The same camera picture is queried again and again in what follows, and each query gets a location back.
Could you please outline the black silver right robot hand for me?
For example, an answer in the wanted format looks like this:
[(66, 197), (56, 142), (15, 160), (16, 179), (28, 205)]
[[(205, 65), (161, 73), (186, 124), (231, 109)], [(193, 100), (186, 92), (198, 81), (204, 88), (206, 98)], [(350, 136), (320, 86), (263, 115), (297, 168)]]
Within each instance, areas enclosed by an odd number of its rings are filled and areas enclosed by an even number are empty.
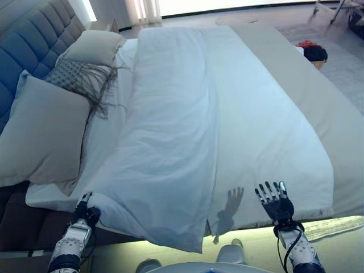
[(283, 181), (272, 184), (265, 181), (255, 188), (255, 194), (274, 224), (286, 224), (293, 221), (294, 207), (288, 198), (287, 188)]

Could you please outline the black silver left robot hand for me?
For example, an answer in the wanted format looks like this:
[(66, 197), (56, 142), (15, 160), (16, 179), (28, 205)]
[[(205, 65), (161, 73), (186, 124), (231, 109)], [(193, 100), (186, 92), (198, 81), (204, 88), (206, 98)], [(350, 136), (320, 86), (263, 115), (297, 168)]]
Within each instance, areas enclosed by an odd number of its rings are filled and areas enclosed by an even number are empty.
[(73, 222), (80, 220), (88, 220), (88, 201), (92, 196), (92, 192), (86, 192), (83, 194), (81, 200), (78, 202), (75, 211), (73, 213)]

